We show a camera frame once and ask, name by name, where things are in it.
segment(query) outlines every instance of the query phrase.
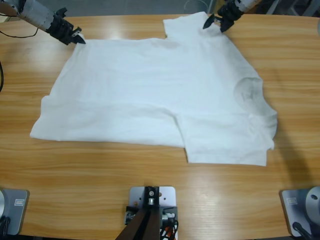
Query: metal base plate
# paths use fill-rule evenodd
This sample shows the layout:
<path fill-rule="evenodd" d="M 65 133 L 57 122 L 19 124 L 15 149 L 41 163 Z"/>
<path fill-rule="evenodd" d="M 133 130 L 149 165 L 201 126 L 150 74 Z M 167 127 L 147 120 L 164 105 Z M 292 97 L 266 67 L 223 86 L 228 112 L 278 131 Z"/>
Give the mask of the metal base plate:
<path fill-rule="evenodd" d="M 134 208 L 142 208 L 144 202 L 144 186 L 134 186 L 130 189 L 129 206 Z M 159 187 L 159 204 L 160 207 L 170 208 L 176 207 L 176 189 L 173 186 Z M 178 240 L 178 232 L 175 235 L 175 240 Z"/>
<path fill-rule="evenodd" d="M 10 218 L 8 235 L 17 235 L 22 227 L 29 192 L 26 190 L 2 189 L 4 196 L 3 216 Z"/>
<path fill-rule="evenodd" d="M 300 223 L 301 226 L 311 234 L 310 224 L 308 223 L 304 212 L 304 200 L 309 190 L 310 189 L 285 190 L 280 194 L 282 197 L 282 203 L 285 207 L 288 228 L 294 237 L 301 236 L 300 233 L 292 227 L 294 222 Z"/>

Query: label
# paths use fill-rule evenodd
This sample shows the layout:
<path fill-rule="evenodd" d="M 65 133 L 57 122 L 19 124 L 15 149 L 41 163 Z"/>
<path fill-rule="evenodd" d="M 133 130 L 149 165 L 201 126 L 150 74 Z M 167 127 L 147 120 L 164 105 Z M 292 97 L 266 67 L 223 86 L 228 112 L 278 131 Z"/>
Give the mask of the label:
<path fill-rule="evenodd" d="M 14 201 L 14 205 L 18 207 L 23 207 L 25 205 L 25 200 L 24 199 L 16 199 Z"/>
<path fill-rule="evenodd" d="M 286 202 L 289 204 L 289 205 L 297 205 L 298 202 L 297 202 L 297 199 L 295 197 L 289 197 L 286 199 Z"/>

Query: wire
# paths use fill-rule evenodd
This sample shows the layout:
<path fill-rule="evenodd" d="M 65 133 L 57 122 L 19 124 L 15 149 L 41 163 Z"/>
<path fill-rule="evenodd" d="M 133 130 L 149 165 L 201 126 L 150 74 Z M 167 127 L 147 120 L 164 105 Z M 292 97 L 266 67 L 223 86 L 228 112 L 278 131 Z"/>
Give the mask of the wire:
<path fill-rule="evenodd" d="M 0 92 L 4 87 L 5 78 L 4 78 L 4 70 L 2 69 L 1 61 L 0 61 L 0 75 L 1 75 L 1 82 L 0 82 Z"/>
<path fill-rule="evenodd" d="M 38 30 L 39 30 L 39 28 L 37 28 L 35 33 L 33 35 L 30 35 L 30 36 L 11 36 L 11 35 L 5 34 L 3 31 L 0 31 L 0 34 L 3 34 L 3 35 L 5 35 L 7 37 L 10 37 L 10 38 L 26 39 L 26 38 L 34 37 L 35 35 L 37 35 Z"/>
<path fill-rule="evenodd" d="M 11 17 L 11 18 L 17 17 L 17 15 L 15 15 L 15 16 L 10 16 L 10 15 L 6 15 L 6 14 L 0 14 L 0 16 Z"/>
<path fill-rule="evenodd" d="M 184 6 L 183 6 L 183 13 L 184 14 L 186 13 L 186 7 L 187 7 L 188 3 L 190 3 L 191 1 L 198 1 L 200 3 L 203 3 L 206 6 L 206 13 L 209 12 L 209 6 L 208 6 L 208 4 L 206 4 L 205 1 L 203 1 L 203 0 L 188 0 L 185 2 Z"/>

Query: black cable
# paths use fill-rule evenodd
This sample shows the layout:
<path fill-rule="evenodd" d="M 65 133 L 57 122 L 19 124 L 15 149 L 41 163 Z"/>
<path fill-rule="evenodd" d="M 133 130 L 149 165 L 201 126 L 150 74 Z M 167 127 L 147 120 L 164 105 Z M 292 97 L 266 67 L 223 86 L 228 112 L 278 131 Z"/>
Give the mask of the black cable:
<path fill-rule="evenodd" d="M 17 15 L 15 15 L 15 16 L 10 16 L 10 15 L 5 15 L 5 14 L 0 14 L 0 16 L 11 17 L 11 18 L 17 17 Z"/>
<path fill-rule="evenodd" d="M 4 70 L 2 69 L 1 61 L 0 61 L 0 75 L 1 75 L 1 82 L 0 82 L 0 92 L 4 87 L 5 78 L 4 78 Z"/>
<path fill-rule="evenodd" d="M 174 234 L 171 234 L 171 237 L 169 238 L 169 240 L 175 240 L 176 233 L 177 233 L 178 227 L 179 227 L 178 220 L 175 220 L 175 222 L 173 223 L 173 226 L 174 226 Z"/>
<path fill-rule="evenodd" d="M 39 30 L 39 28 L 37 28 L 35 33 L 33 35 L 30 35 L 30 36 L 11 36 L 11 35 L 5 34 L 3 31 L 0 31 L 0 34 L 3 34 L 3 35 L 5 35 L 7 37 L 10 37 L 10 38 L 26 39 L 26 38 L 34 37 L 35 35 L 37 35 L 38 30 Z"/>

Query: silver cylinder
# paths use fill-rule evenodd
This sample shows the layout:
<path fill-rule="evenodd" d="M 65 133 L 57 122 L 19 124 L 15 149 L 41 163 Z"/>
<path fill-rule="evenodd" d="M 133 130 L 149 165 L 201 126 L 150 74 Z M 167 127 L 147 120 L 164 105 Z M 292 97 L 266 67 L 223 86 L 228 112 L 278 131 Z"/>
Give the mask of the silver cylinder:
<path fill-rule="evenodd" d="M 46 31 L 54 20 L 54 12 L 36 0 L 26 0 L 19 17 Z"/>
<path fill-rule="evenodd" d="M 5 196 L 0 189 L 0 218 L 4 214 L 4 210 L 5 210 Z"/>
<path fill-rule="evenodd" d="M 149 198 L 148 204 L 149 205 L 154 205 L 155 204 L 155 199 L 154 198 Z"/>

